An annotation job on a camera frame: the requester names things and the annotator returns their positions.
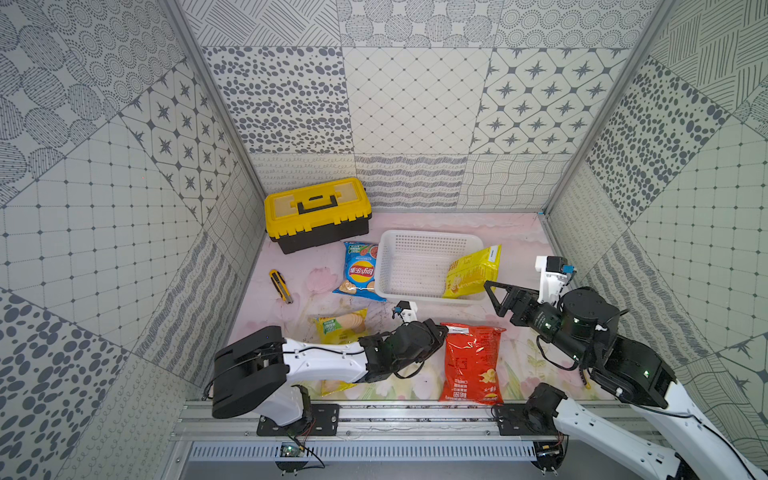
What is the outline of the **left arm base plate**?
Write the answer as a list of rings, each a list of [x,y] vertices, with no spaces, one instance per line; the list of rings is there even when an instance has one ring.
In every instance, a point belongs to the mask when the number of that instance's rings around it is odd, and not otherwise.
[[[277,425],[268,417],[261,416],[257,429],[259,437],[315,436],[333,437],[337,434],[340,405],[335,403],[311,403],[298,420],[284,426]]]

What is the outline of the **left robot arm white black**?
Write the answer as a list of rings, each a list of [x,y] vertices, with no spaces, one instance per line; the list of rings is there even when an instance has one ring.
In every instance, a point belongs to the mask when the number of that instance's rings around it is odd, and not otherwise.
[[[363,336],[343,345],[298,342],[267,326],[214,356],[215,419],[239,417],[251,411],[280,427],[311,421],[311,400],[303,384],[340,381],[378,383],[421,365],[445,343],[449,328],[431,319],[410,321],[392,332]]]

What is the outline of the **yellow Lays chips bag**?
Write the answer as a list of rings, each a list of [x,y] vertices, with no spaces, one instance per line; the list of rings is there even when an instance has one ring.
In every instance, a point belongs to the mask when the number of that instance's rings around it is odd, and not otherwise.
[[[358,341],[368,334],[365,325],[367,314],[367,309],[361,309],[336,317],[315,318],[314,325],[320,342],[326,345],[345,345]],[[338,380],[323,381],[320,391],[322,396],[328,396],[353,387],[354,384]]]

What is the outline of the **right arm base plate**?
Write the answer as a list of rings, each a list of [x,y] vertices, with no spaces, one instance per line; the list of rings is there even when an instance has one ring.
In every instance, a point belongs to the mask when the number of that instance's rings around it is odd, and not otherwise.
[[[491,415],[501,436],[557,436],[554,419],[559,404],[567,399],[562,390],[540,383],[524,404],[496,404]]]

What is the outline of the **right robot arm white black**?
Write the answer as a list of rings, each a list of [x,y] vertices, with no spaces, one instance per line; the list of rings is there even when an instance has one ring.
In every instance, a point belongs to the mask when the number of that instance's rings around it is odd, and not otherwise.
[[[541,292],[488,281],[497,315],[509,315],[572,361],[601,389],[642,415],[665,438],[660,446],[587,410],[540,383],[515,420],[537,433],[558,433],[601,451],[644,479],[764,479],[705,416],[673,369],[648,345],[617,331],[623,312],[596,290],[580,287],[550,303]]]

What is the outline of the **red chips bag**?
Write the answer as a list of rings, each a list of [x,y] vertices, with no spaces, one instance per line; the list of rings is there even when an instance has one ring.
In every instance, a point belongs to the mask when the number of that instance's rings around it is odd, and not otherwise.
[[[485,405],[503,402],[497,362],[503,328],[444,323],[445,379],[441,401],[470,401]]]

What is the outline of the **yellow chips bag orange print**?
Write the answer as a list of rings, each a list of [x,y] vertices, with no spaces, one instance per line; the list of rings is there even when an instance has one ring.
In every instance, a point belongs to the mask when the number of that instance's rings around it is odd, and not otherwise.
[[[444,298],[456,299],[484,291],[486,281],[498,279],[502,246],[493,245],[455,260],[445,277]]]

